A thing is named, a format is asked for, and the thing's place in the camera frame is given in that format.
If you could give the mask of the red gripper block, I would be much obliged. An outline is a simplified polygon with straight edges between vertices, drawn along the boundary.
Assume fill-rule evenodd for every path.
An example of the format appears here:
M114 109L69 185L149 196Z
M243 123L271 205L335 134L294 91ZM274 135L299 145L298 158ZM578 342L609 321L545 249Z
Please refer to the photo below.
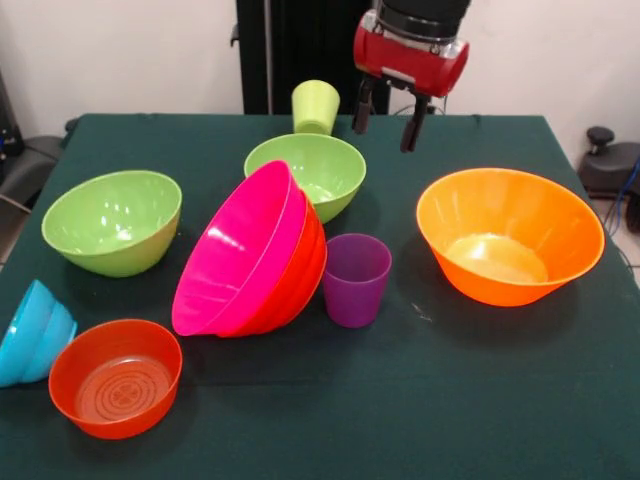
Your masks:
M358 89L352 130L359 135L367 131L376 78L387 78L400 88L420 94L415 96L414 112L405 126L400 145L403 153L413 152L428 112L429 96L450 94L462 75L469 53L470 44L459 38L437 44L399 36L383 26L374 9L368 10L354 37L354 63L367 74L363 75Z

